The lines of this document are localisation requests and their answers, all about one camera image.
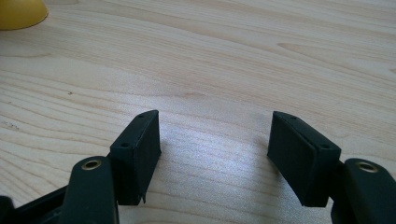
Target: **yellow bowl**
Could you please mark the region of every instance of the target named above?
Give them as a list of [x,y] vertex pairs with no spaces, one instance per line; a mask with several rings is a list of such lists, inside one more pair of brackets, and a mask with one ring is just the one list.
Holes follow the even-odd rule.
[[46,19],[48,10],[42,0],[0,0],[0,30],[16,30]]

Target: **yellow cup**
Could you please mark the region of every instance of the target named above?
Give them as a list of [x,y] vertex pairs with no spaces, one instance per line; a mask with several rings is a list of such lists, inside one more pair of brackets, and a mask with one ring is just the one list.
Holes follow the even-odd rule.
[[0,30],[16,30],[46,19],[48,10],[42,0],[0,0]]

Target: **wooden table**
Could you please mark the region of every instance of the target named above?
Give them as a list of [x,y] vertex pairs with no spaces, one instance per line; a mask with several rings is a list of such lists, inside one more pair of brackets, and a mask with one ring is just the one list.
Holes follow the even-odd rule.
[[45,3],[0,32],[0,194],[17,206],[150,109],[163,154],[121,223],[331,223],[266,157],[274,110],[396,176],[394,1]]

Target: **yellow object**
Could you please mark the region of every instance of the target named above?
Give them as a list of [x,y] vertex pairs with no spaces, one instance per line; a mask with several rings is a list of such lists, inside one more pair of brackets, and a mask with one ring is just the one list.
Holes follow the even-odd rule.
[[0,0],[0,30],[16,30],[46,19],[48,10],[42,0]]

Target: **wood grain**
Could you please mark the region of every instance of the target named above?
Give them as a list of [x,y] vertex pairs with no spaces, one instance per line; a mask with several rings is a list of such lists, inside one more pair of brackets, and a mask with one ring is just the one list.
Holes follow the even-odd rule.
[[0,194],[67,184],[137,114],[160,110],[148,202],[121,223],[331,223],[266,157],[274,110],[396,176],[391,0],[45,0],[0,32]]

